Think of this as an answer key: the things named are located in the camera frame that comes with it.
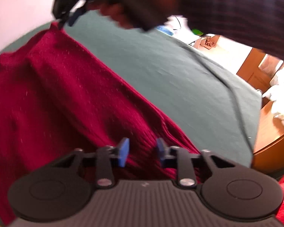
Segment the forearm in striped dark sleeve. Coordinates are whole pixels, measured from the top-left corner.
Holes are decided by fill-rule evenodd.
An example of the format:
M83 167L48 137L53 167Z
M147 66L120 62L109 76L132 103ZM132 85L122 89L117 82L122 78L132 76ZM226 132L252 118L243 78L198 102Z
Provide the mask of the forearm in striped dark sleeve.
M218 34L284 61L284 0L179 0L191 29Z

